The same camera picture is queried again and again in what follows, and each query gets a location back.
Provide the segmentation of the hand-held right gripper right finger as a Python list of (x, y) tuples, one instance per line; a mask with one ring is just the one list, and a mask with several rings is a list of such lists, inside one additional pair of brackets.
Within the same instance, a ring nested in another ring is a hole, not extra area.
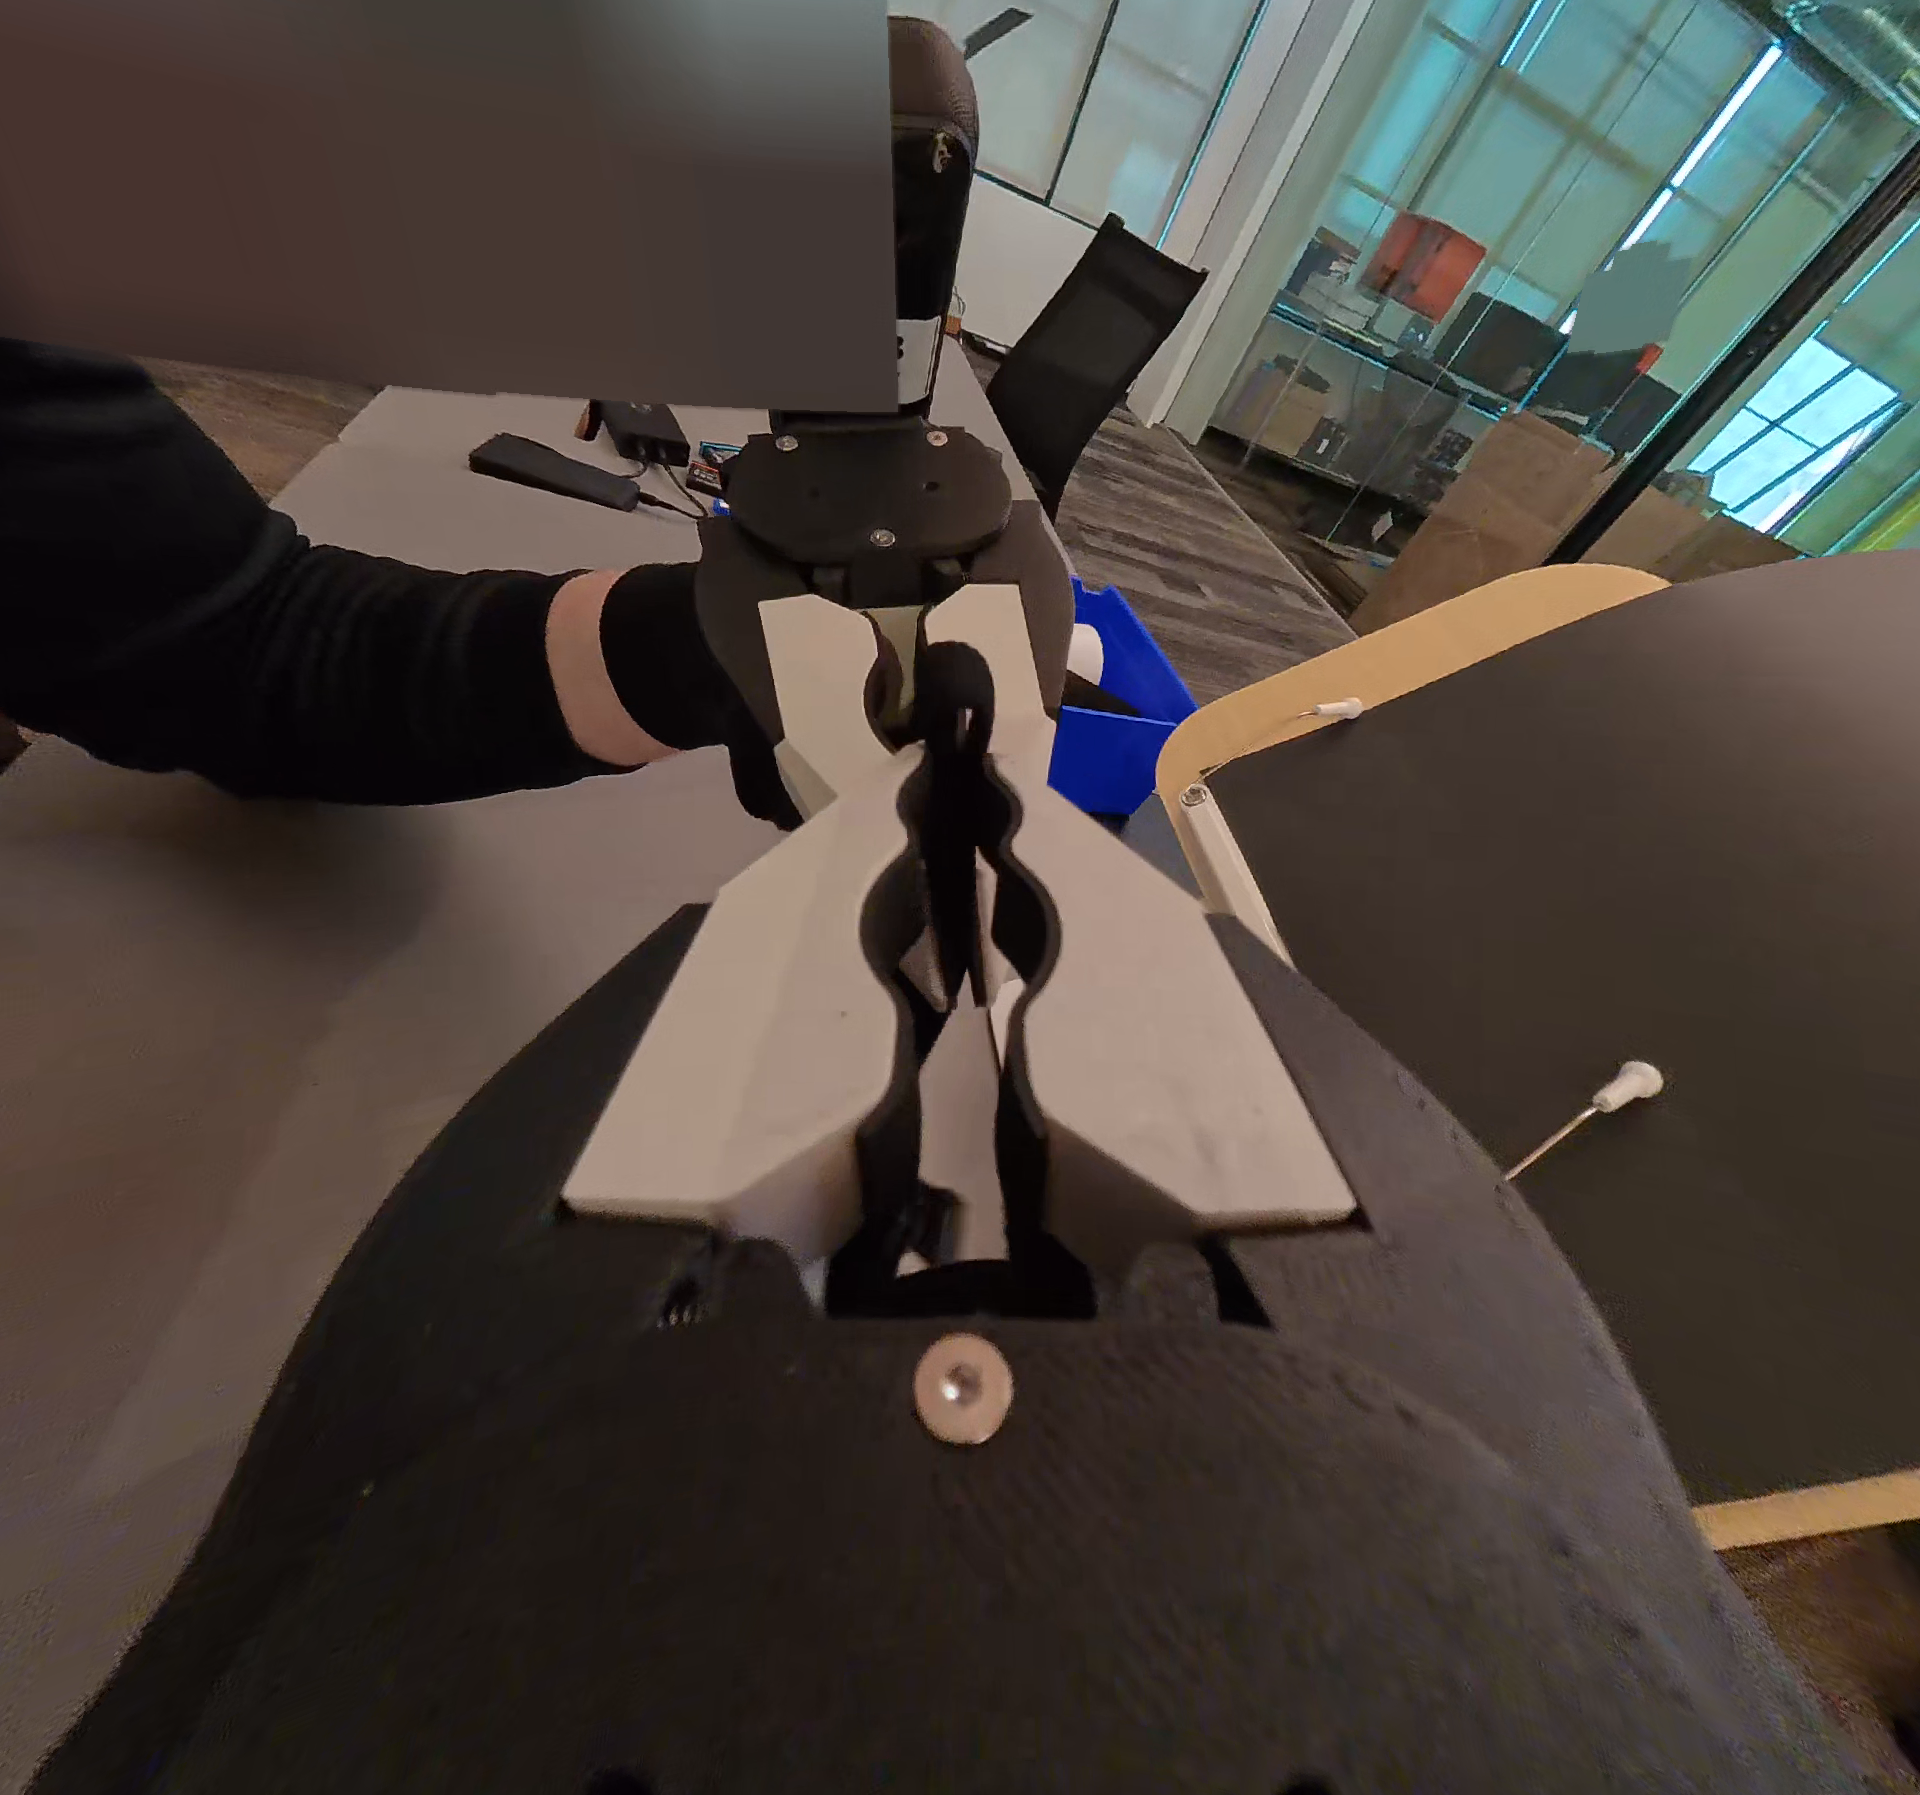
[(1357, 1215), (1233, 947), (1281, 956), (1036, 781), (986, 760), (981, 977), (1010, 1254), (1138, 1254)]

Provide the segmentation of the black board with wooden edge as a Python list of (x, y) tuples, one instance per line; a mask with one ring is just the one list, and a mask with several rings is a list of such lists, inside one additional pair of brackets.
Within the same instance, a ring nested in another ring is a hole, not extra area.
[(1917, 1525), (1917, 549), (1552, 567), (1226, 696), (1301, 975), (1519, 1178), (1722, 1547)]

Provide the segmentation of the black charging hub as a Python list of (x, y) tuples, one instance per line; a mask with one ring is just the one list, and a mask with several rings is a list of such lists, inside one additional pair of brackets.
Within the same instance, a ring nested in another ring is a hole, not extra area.
[(695, 459), (695, 445), (666, 402), (589, 399), (575, 437), (606, 437), (621, 459), (645, 465), (687, 467)]

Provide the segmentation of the person's left hand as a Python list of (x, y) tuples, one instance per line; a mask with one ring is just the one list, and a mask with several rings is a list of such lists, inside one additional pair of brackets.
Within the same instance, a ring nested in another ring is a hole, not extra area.
[(613, 698), (664, 750), (724, 748), (743, 807), (780, 831), (802, 824), (774, 742), (710, 648), (695, 563), (636, 564), (612, 583), (599, 643)]

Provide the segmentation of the black mesh office chair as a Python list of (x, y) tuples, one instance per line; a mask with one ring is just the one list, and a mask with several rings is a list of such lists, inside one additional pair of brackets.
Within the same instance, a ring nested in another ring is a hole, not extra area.
[(988, 402), (1049, 519), (1087, 445), (1205, 283), (1110, 214), (988, 384)]

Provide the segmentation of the blue plastic bin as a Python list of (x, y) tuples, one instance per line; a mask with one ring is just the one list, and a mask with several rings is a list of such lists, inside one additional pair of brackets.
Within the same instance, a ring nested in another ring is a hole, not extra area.
[(1128, 819), (1156, 790), (1157, 759), (1197, 705), (1119, 588), (1073, 581), (1065, 701), (1049, 788), (1098, 819)]

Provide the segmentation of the black power bank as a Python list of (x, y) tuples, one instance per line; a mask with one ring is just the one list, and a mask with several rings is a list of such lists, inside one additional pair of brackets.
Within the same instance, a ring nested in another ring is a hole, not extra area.
[(582, 501), (613, 511), (640, 506), (640, 484), (626, 473), (515, 434), (496, 434), (468, 452), (468, 470), (477, 476), (531, 485), (564, 498)]

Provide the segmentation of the person's left forearm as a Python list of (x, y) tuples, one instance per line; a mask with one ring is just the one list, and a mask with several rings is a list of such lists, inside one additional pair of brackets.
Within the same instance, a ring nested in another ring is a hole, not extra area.
[(621, 573), (402, 563), (305, 538), (148, 372), (3, 342), (3, 709), (244, 798), (424, 803), (628, 773)]

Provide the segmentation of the orange 3d printer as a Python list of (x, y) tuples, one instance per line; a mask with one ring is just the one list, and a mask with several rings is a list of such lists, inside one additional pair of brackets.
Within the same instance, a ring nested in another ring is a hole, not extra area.
[(1357, 277), (1357, 289), (1428, 321), (1444, 319), (1487, 259), (1487, 244), (1432, 216), (1402, 211)]

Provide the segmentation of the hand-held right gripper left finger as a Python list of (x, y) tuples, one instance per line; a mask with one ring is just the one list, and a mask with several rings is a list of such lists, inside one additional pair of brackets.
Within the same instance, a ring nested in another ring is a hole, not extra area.
[(900, 819), (918, 765), (885, 759), (719, 890), (564, 1182), (571, 1212), (843, 1248), (915, 1209), (896, 977), (918, 933)]

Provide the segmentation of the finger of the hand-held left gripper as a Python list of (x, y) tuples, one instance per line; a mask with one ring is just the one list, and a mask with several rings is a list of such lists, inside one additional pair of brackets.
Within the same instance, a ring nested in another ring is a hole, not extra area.
[(1021, 588), (966, 583), (925, 610), (923, 633), (925, 659), (934, 645), (958, 641), (983, 661), (993, 696), (988, 756), (1021, 795), (1041, 792), (1049, 768), (1055, 720), (1044, 705)]
[(820, 594), (770, 599), (758, 621), (774, 676), (774, 760), (786, 798), (811, 822), (853, 800), (899, 809), (904, 753), (878, 729), (871, 681), (889, 643), (858, 610)]

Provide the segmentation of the brown cardboard box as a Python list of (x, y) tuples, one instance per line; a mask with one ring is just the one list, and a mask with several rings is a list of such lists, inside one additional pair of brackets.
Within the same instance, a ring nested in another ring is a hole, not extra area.
[(1805, 558), (1792, 541), (1733, 517), (1715, 479), (1693, 470), (1664, 472), (1579, 554), (1581, 563), (1633, 567), (1668, 583)]
[(1356, 612), (1371, 633), (1511, 573), (1540, 567), (1593, 504), (1615, 452), (1545, 416), (1505, 416), (1470, 452)]

